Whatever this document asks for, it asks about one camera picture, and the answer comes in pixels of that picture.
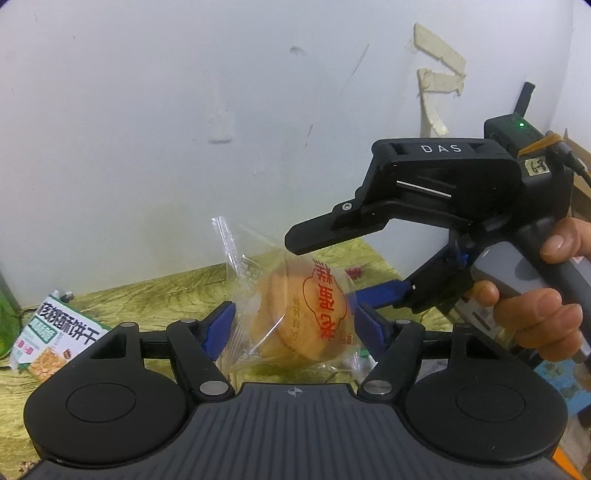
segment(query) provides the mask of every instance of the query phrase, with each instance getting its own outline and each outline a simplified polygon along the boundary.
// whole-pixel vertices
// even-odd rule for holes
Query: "finger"
[[[540,348],[578,330],[582,321],[581,305],[564,305],[533,327],[515,332],[514,338],[517,344],[524,348]]]
[[[538,353],[549,362],[560,362],[571,358],[581,348],[582,339],[581,332],[575,330],[558,342],[538,348]]]
[[[499,301],[499,290],[493,282],[478,281],[472,290],[474,298],[483,307],[492,307]]]
[[[591,223],[578,218],[559,221],[540,249],[540,256],[551,264],[587,255],[591,255]]]
[[[495,305],[495,321],[507,330],[533,327],[562,306],[560,293],[552,288],[539,288]]]

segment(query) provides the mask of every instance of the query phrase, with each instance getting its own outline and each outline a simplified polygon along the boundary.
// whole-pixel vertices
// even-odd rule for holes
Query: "ribbed gray plate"
[[[247,384],[199,407],[168,446],[132,465],[77,470],[41,462],[27,480],[571,480],[550,460],[478,468],[425,448],[386,405],[344,384]]]

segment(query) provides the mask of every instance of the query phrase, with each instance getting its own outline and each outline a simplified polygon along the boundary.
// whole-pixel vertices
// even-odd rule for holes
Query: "wall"
[[[98,290],[222,260],[210,218],[281,236],[360,185],[378,138],[416,136],[415,21],[468,60],[439,108],[482,134],[537,84],[550,124],[564,0],[11,0],[0,10],[0,271],[17,299]],[[551,68],[548,58],[558,58]],[[445,232],[370,241],[408,273]]]
[[[583,0],[574,2],[573,38],[569,64],[552,129],[591,151],[591,7]]]

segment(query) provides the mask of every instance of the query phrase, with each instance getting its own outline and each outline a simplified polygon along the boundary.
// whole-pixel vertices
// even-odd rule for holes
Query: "6-8 label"
[[[550,173],[548,165],[544,157],[530,158],[524,162],[525,169],[530,177],[535,175],[542,175],[543,173]]]

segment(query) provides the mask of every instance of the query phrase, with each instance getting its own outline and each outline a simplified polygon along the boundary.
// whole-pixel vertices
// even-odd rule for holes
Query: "green bottle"
[[[10,353],[20,330],[18,313],[12,308],[4,292],[0,290],[0,358]]]

